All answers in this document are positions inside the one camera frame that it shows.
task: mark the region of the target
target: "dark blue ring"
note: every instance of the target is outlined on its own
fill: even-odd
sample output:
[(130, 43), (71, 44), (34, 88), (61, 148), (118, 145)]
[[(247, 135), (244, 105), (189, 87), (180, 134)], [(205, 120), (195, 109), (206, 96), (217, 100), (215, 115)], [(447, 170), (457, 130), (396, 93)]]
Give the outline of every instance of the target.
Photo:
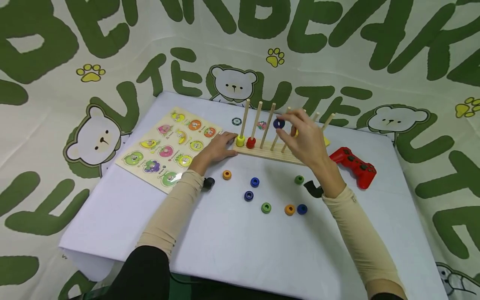
[(259, 184), (260, 180), (258, 180), (256, 177), (253, 177), (252, 180), (250, 180), (250, 185), (254, 188), (258, 187)]
[(246, 191), (245, 194), (243, 195), (243, 198), (245, 199), (245, 201), (250, 202), (253, 199), (253, 192)]
[(285, 126), (284, 120), (275, 119), (275, 121), (273, 121), (273, 127), (275, 128), (283, 128), (284, 126)]
[(299, 213), (299, 215), (304, 215), (307, 213), (307, 211), (308, 211), (308, 207), (305, 204), (300, 204), (297, 207), (297, 212)]

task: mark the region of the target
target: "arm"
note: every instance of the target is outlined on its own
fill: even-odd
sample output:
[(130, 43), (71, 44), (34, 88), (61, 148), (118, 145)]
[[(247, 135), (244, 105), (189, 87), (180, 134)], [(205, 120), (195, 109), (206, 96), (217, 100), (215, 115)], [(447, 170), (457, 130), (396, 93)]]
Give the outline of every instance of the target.
[(290, 121), (290, 135), (277, 129), (292, 153), (308, 166), (324, 190), (323, 200), (337, 222), (340, 234), (365, 285), (369, 299), (381, 299), (382, 293), (406, 300), (395, 264), (380, 236), (345, 184), (340, 171), (326, 152), (322, 130), (298, 109), (279, 119)]
[(230, 132), (217, 135), (193, 159), (151, 217), (105, 299), (168, 299), (168, 263), (177, 237), (192, 214), (208, 166), (213, 161), (237, 155), (236, 151), (226, 149), (227, 143), (236, 136)]

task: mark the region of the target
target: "red game controller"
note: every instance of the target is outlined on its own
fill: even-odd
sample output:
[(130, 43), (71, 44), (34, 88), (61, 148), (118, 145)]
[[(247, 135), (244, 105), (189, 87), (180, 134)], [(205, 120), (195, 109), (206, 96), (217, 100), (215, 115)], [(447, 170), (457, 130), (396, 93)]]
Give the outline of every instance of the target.
[(341, 147), (333, 152), (330, 159), (336, 163), (342, 163), (343, 166), (352, 170), (353, 174), (357, 176), (357, 185), (361, 189), (366, 190), (377, 175), (377, 170), (372, 164), (356, 157), (347, 147)]

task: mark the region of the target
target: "black sleeve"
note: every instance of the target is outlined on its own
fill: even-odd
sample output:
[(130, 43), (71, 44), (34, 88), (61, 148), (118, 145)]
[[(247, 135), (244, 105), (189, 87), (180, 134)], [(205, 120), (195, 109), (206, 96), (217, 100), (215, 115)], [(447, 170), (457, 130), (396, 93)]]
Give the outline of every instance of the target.
[(403, 300), (399, 296), (390, 293), (380, 293), (372, 297), (372, 300)]
[(170, 267), (165, 252), (140, 246), (128, 256), (117, 278), (102, 300), (167, 300), (170, 292)]

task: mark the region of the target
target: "white tablecloth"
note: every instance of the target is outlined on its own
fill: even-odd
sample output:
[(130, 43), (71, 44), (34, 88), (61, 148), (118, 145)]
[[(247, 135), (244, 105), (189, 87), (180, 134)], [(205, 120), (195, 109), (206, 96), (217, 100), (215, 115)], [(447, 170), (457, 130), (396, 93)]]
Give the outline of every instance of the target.
[[(126, 146), (138, 142), (175, 106), (226, 131), (240, 131), (231, 121), (242, 118), (243, 108), (162, 93)], [(267, 117), (268, 112), (262, 112), (260, 120)], [(247, 137), (254, 118), (255, 111), (250, 110)], [(257, 143), (263, 133), (257, 129)], [(384, 240), (408, 298), (447, 299), (392, 142), (385, 136), (332, 125), (325, 135), (331, 141), (329, 154), (347, 146), (376, 167), (378, 175), (365, 191), (357, 188), (348, 169), (341, 168), (341, 173)], [(267, 140), (274, 136), (271, 125)], [(232, 172), (229, 181), (222, 179), (225, 169)], [(318, 186), (308, 168), (268, 159), (238, 155), (212, 166), (206, 176), (216, 183), (198, 200), (175, 247), (171, 271), (302, 299), (366, 299), (334, 219), (321, 199), (294, 183), (297, 175)], [(258, 188), (250, 186), (252, 177), (260, 179)], [(243, 199), (247, 190), (254, 191), (252, 202)], [(126, 260), (165, 196), (112, 165), (69, 225), (60, 247), (87, 277), (101, 280), (115, 260)], [(260, 210), (263, 202), (272, 206), (267, 215)], [(284, 213), (287, 204), (300, 203), (308, 206), (307, 214)]]

